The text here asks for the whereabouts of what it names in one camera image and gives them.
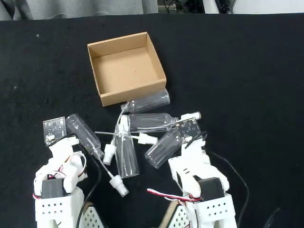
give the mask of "circuit board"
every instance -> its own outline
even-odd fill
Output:
[[[175,127],[180,135],[182,143],[189,142],[201,133],[195,118],[177,121]]]

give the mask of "white spray cap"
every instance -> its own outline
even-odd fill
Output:
[[[116,152],[116,146],[111,145],[111,144],[105,145],[105,148],[104,148],[104,155],[105,156],[104,156],[104,159],[103,159],[103,163],[106,164],[106,165],[110,165],[115,152]]]
[[[201,118],[200,112],[195,112],[195,113],[187,113],[184,115],[181,115],[181,120],[187,120],[187,119],[191,119],[191,118],[195,118],[196,120],[199,120]]]
[[[121,197],[124,197],[126,194],[129,193],[129,190],[125,187],[123,180],[119,175],[114,176],[110,180],[110,184],[118,191]]]
[[[139,144],[154,145],[154,144],[157,143],[157,141],[158,141],[157,137],[153,137],[153,136],[150,136],[150,135],[145,134],[145,133],[139,133],[139,136],[138,136],[138,143]]]

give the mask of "perforated panel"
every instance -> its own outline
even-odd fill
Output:
[[[101,222],[96,209],[90,206],[84,214],[85,228],[105,228]]]
[[[177,206],[175,213],[167,228],[184,228],[189,225],[189,218],[183,206]]]

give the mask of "cardboard box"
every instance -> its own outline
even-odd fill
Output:
[[[166,75],[147,32],[88,44],[103,106],[162,90]]]

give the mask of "electronic component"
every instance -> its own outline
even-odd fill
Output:
[[[64,179],[49,179],[42,181],[42,199],[57,198],[67,196],[63,187]]]
[[[194,177],[198,182],[201,189],[201,197],[204,201],[214,200],[224,197],[224,191],[220,179],[217,177],[211,177],[207,179],[200,179],[199,177]]]
[[[60,139],[67,134],[64,117],[43,121],[44,142],[46,145]]]
[[[177,121],[175,126],[182,143],[189,142],[201,133],[200,127],[198,126],[198,123],[194,117],[191,119]]]

